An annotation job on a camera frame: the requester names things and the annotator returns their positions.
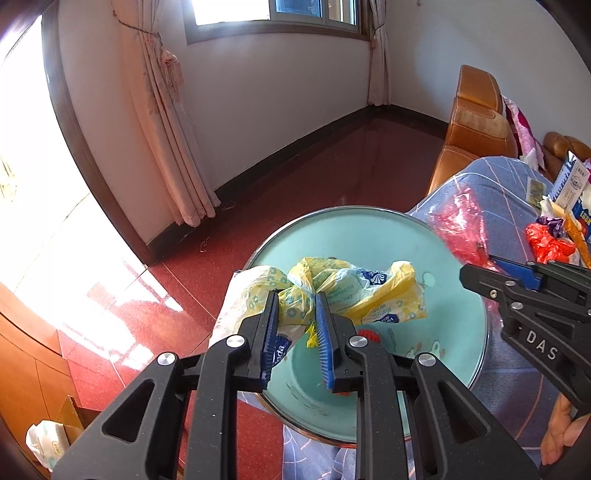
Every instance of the window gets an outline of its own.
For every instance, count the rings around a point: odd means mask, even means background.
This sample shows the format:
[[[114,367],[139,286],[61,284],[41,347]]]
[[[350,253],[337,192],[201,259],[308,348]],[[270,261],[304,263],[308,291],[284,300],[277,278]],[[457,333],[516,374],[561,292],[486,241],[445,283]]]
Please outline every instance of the window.
[[[183,0],[187,43],[252,33],[368,39],[368,0]]]

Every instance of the sunlight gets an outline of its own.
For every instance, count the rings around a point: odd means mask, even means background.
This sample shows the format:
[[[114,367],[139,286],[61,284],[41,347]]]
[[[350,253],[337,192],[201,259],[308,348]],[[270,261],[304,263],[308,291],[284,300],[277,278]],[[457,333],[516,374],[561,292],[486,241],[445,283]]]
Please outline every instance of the sunlight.
[[[129,352],[127,358],[123,360],[122,364],[126,367],[133,368],[134,370],[142,370],[150,360],[152,360],[154,354],[152,351],[144,347],[143,345],[136,345],[132,351]]]
[[[0,157],[16,175],[0,196],[0,281],[14,291],[27,267],[89,190],[72,160],[47,90],[37,20],[0,68]]]
[[[197,25],[244,20],[269,20],[268,0],[193,0]]]

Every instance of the window frame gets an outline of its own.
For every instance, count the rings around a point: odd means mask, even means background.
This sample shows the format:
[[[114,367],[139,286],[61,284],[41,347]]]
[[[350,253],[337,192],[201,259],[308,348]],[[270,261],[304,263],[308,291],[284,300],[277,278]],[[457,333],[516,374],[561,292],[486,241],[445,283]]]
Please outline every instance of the window frame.
[[[259,33],[306,33],[333,35],[369,41],[371,23],[369,21],[369,0],[354,0],[358,9],[358,25],[330,20],[328,17],[306,17],[306,15],[275,12],[275,0],[269,0],[271,20],[249,20],[244,22],[221,22],[208,25],[195,23],[195,12],[191,0],[181,0],[187,45],[215,38],[234,37]],[[328,11],[329,0],[320,0],[324,11]],[[294,21],[293,17],[303,17]]]

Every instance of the snack package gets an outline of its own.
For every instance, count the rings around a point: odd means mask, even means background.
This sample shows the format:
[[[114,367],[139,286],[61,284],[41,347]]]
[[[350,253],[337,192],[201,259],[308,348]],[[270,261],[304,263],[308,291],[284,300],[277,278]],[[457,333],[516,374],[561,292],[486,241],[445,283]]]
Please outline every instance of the snack package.
[[[350,318],[356,325],[427,316],[423,290],[409,262],[394,262],[382,272],[364,270],[343,260],[307,257],[287,275],[266,265],[236,273],[209,345],[237,333],[245,318],[262,312],[269,292],[275,289],[281,290],[275,364],[312,323],[314,295],[321,291],[326,293],[331,312]]]
[[[548,227],[548,233],[554,238],[564,238],[566,231],[564,230],[564,219],[555,217],[539,217],[535,220],[540,225]]]
[[[547,225],[529,224],[525,228],[525,237],[539,263],[548,263],[548,260],[569,263],[569,256],[576,250],[574,243],[569,240],[550,235]]]
[[[587,268],[591,268],[591,254],[589,253],[589,246],[585,241],[583,234],[584,226],[575,220],[573,212],[564,210],[562,207],[552,201],[550,201],[550,205],[554,210],[554,214],[564,219],[564,230],[574,242],[585,266]]]

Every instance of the finger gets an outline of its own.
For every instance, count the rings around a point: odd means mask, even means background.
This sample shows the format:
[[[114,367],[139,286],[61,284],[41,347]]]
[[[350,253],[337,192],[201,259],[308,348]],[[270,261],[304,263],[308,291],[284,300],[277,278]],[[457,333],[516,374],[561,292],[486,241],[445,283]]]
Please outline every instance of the finger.
[[[552,415],[548,422],[548,431],[554,437],[555,441],[562,441],[562,435],[564,435],[564,432],[572,423],[570,410],[570,402],[563,394],[560,394],[554,404]]]
[[[572,447],[589,421],[589,415],[576,419],[564,432],[564,444]]]
[[[548,465],[548,461],[550,458],[550,453],[554,450],[554,440],[552,439],[552,435],[548,432],[544,435],[542,439],[542,443],[540,445],[540,454],[542,457],[542,465]]]
[[[562,442],[556,443],[554,437],[547,432],[540,446],[542,465],[551,465],[556,462],[562,455],[563,449]]]

